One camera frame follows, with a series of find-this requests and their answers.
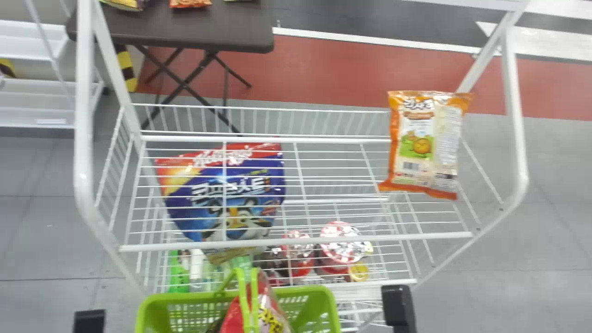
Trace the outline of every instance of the yellow black striped pole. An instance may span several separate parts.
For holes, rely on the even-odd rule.
[[[17,76],[14,74],[14,66],[12,62],[8,59],[0,59],[0,73],[10,77],[16,78]]]
[[[115,52],[117,52],[117,60],[119,61],[119,67],[121,73],[123,73],[123,79],[126,80],[127,91],[134,92],[138,87],[138,79],[134,74],[134,67],[131,64],[130,52],[127,51],[127,46],[114,44]]]

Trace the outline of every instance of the green basket handle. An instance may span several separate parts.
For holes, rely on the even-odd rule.
[[[247,286],[244,281],[244,271],[242,268],[234,268],[232,272],[222,281],[222,285],[215,291],[214,296],[223,295],[230,281],[236,277],[239,283],[239,305],[243,315],[243,332],[259,333],[259,269],[251,268],[251,310],[247,302]]]

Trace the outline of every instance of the orange snack bag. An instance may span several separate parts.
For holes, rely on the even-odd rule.
[[[210,0],[169,0],[170,8],[196,8],[211,5]]]
[[[389,91],[391,152],[380,191],[425,192],[456,200],[462,116],[471,94]]]

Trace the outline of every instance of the dark table top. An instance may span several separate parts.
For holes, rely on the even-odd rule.
[[[204,8],[172,9],[169,0],[152,0],[142,12],[102,7],[115,44],[250,53],[274,49],[269,9],[264,0],[212,3]],[[74,12],[66,24],[72,40],[76,39],[76,30]]]

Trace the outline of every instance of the cartoon mascot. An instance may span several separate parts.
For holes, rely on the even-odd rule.
[[[267,235],[271,222],[253,214],[251,207],[256,205],[256,198],[247,198],[241,206],[226,207],[224,212],[218,200],[210,201],[208,212],[217,214],[218,218],[212,230],[202,233],[203,238],[221,241],[223,239],[222,223],[226,223],[226,235],[229,239],[258,239]]]

